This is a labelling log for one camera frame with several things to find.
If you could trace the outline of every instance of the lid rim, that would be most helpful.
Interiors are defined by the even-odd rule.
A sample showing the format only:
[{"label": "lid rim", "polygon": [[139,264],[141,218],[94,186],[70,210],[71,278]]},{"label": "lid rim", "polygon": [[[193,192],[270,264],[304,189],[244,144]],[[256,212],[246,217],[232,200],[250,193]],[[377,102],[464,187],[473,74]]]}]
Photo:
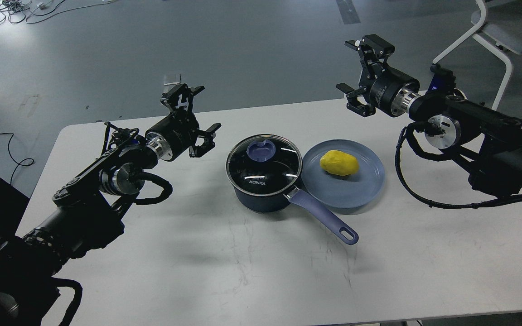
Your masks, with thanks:
[{"label": "lid rim", "polygon": [[[243,188],[241,188],[240,186],[237,185],[237,183],[235,182],[235,180],[232,179],[231,174],[229,173],[229,163],[230,163],[231,157],[235,154],[235,151],[237,150],[237,148],[239,146],[241,146],[244,142],[247,142],[253,138],[263,137],[263,136],[266,136],[270,139],[274,138],[274,139],[281,140],[282,142],[287,143],[288,145],[293,147],[293,149],[295,150],[295,152],[297,154],[299,167],[297,170],[296,177],[293,180],[291,180],[290,183],[288,183],[285,187],[280,188],[279,191],[271,192],[270,194],[255,194],[253,192],[248,192],[247,190],[244,190]],[[225,173],[227,174],[228,180],[232,184],[232,186],[235,189],[239,190],[240,192],[250,195],[250,196],[254,196],[254,197],[270,197],[270,196],[275,196],[277,194],[283,194],[287,190],[287,188],[293,186],[298,181],[298,179],[301,177],[302,169],[303,169],[303,157],[301,155],[301,152],[299,151],[299,148],[289,139],[281,137],[281,136],[277,136],[276,134],[256,134],[254,136],[250,136],[248,138],[241,140],[228,152],[227,161],[225,163]]]}]

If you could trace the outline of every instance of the robotic arm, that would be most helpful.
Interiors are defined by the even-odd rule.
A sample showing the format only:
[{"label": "robotic arm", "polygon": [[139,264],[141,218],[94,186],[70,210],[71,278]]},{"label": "robotic arm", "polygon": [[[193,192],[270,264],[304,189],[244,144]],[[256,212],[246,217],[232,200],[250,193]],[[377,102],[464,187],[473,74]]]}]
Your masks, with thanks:
[{"label": "robotic arm", "polygon": [[[450,70],[436,67],[428,91],[420,95],[420,83],[387,64],[394,46],[377,35],[365,35],[360,42],[346,41],[346,46],[360,56],[362,73],[357,89],[345,83],[337,88],[346,94],[347,108],[369,117],[382,110],[390,117],[407,113],[414,122],[400,133],[396,151],[396,171],[400,182],[416,198],[430,207],[480,208],[522,201],[516,195],[522,188],[522,119],[509,117],[483,105],[470,102],[456,89]],[[366,103],[360,103],[358,96]],[[426,140],[441,154],[427,153],[419,146],[414,131],[423,132]],[[478,153],[464,144],[484,135]],[[433,161],[452,160],[469,173],[472,189],[496,197],[487,202],[451,205],[434,202],[413,192],[400,169],[400,148],[404,139],[414,152]]]},{"label": "robotic arm", "polygon": [[[124,233],[122,217],[132,204],[157,204],[170,196],[168,181],[145,172],[158,159],[174,161],[187,149],[191,157],[201,157],[215,147],[213,138],[220,124],[200,130],[192,112],[193,97],[203,89],[180,83],[163,93],[161,103],[170,114],[147,130],[145,137],[138,129],[106,122],[101,156],[54,194],[56,212],[23,238],[0,239],[0,324],[39,325],[59,297],[58,287],[72,287],[75,297],[61,325],[70,324],[82,287],[52,276],[69,259],[105,248]],[[108,142],[111,129],[115,131]],[[203,144],[197,146],[199,138]],[[139,199],[146,181],[162,187],[161,194]],[[110,205],[101,192],[120,198]]]}]

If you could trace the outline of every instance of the potato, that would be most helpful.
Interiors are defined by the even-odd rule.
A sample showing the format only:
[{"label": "potato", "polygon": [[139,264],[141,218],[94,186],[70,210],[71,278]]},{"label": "potato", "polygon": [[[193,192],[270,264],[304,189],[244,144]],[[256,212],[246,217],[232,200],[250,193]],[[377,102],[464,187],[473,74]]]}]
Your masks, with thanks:
[{"label": "potato", "polygon": [[319,159],[319,166],[332,175],[347,176],[360,169],[358,160],[353,155],[338,150],[331,150]]}]

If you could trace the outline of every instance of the pot handle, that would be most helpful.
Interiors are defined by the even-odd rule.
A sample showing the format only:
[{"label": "pot handle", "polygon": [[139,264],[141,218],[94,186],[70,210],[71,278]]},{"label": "pot handle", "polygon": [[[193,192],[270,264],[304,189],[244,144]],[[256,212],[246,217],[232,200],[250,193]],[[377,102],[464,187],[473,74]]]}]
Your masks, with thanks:
[{"label": "pot handle", "polygon": [[330,229],[334,235],[337,235],[338,238],[342,239],[346,244],[353,245],[358,242],[358,234],[312,195],[299,188],[295,188],[285,196],[291,203],[307,209],[308,212],[315,216],[315,218],[317,218],[323,225]]}]

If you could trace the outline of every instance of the pot lid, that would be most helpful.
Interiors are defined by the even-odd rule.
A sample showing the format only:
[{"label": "pot lid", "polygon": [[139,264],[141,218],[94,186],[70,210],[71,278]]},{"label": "pot lid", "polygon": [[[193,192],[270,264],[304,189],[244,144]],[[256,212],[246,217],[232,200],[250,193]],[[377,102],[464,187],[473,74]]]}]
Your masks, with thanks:
[{"label": "pot lid", "polygon": [[232,185],[253,196],[283,192],[298,179],[301,168],[297,147],[274,134],[241,140],[227,158],[227,175]]}]

